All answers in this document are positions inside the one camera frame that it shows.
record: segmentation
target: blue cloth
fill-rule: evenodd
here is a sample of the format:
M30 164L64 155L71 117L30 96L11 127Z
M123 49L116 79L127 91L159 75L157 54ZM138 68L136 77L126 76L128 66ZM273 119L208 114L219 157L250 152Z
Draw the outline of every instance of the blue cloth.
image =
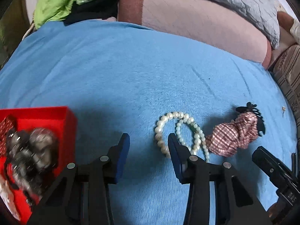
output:
M48 22L27 37L0 71L0 107L67 105L78 118L76 160L88 163L122 133L131 147L122 179L110 186L115 223L183 223L189 185L180 185L170 159L154 142L163 114L183 111L210 134L237 116L235 107L258 105L266 135L229 158L267 209L276 188L251 161L260 145L291 167L296 124L284 96L260 64L215 47L120 22ZM282 115L282 107L287 110ZM175 120L164 128L167 140ZM182 128L188 145L190 130ZM222 157L211 154L211 162ZM211 222L214 224L211 202Z

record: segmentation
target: red box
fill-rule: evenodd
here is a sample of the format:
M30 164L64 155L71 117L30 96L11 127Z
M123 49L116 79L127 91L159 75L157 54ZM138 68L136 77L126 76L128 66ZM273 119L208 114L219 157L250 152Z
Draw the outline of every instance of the red box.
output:
M8 115L16 118L17 130L32 131L34 128L48 128L59 140L58 167L53 173L57 177L70 162L75 161L75 140L77 119L66 106L44 108L20 108L0 110L0 122ZM0 158L0 173L4 177L5 157ZM22 191L11 189L14 203L21 216L21 224L26 224L31 211Z

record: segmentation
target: brown striped fabric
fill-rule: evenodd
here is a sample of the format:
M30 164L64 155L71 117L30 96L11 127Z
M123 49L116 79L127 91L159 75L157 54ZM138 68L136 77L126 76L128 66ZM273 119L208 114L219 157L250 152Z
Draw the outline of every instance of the brown striped fabric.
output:
M238 148L247 149L258 138L257 116L252 112L241 113L230 123L218 124L206 137L207 148L214 154L230 157Z
M300 45L291 46L278 59L274 78L289 102L297 124L300 147Z

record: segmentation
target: pearl bracelet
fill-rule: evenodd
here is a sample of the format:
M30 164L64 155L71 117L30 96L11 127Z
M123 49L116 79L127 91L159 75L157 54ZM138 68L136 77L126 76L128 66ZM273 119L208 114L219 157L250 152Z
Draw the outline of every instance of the pearl bracelet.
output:
M162 133L163 133L163 129L164 129L164 126L167 123L167 121L171 120L173 118L179 119L178 123L176 124L176 135L177 135L177 138L178 138L179 142L181 143L181 145L187 146L186 142L181 137L181 132L180 132L181 125L183 123L186 123L195 129L194 130L195 140L194 140L194 144L192 146L193 148L191 149L191 147L189 147L189 146L187 146L187 148L189 149L189 151L192 155L196 155L197 151L200 150L200 148L201 148L200 145L202 144L206 162L209 162L209 152L208 152L208 149L206 146L206 139L205 139L203 131L198 126L198 124L196 124L195 119L193 117L191 117L189 114L183 113L183 112L173 112L173 113L169 112L166 115L162 116L159 121L157 121L157 127L155 128L154 132L156 133L155 139L157 140L157 145L158 145L158 147L160 147L161 152L163 154L165 154L167 158L171 157L169 148L166 146L165 142L163 141Z

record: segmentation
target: bead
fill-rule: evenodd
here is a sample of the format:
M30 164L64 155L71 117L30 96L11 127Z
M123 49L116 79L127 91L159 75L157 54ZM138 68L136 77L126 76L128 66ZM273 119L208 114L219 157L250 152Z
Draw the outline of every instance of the bead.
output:
M163 128L162 127L156 127L155 129L154 129L154 132L155 133L162 133L162 131L163 131Z
M168 113L167 113L167 117L168 117L169 119L172 119L172 118L173 118L173 114L170 113L170 112L168 112Z
M164 145L163 147L161 147L161 152L162 152L163 154L168 153L168 147L166 147L165 145Z
M179 118L179 119L183 119L184 115L185 115L185 114L184 114L183 112L179 112L179 113L178 113L178 118Z
M155 135L155 139L156 140L162 140L163 139L163 135L161 133L158 133Z
M195 145L200 145L201 144L201 140L200 139L195 139L194 143L195 143Z
M163 127L165 126L165 122L162 120L157 121L157 126Z
M163 140L159 140L159 141L157 142L157 145L158 145L159 147L163 147L163 146L165 145L165 142L164 142Z
M179 116L178 112L173 112L173 118L177 119Z
M164 121L164 122L167 122L168 121L168 117L167 116L165 116L165 115L163 115L161 118L160 118L160 120L162 120L162 121Z

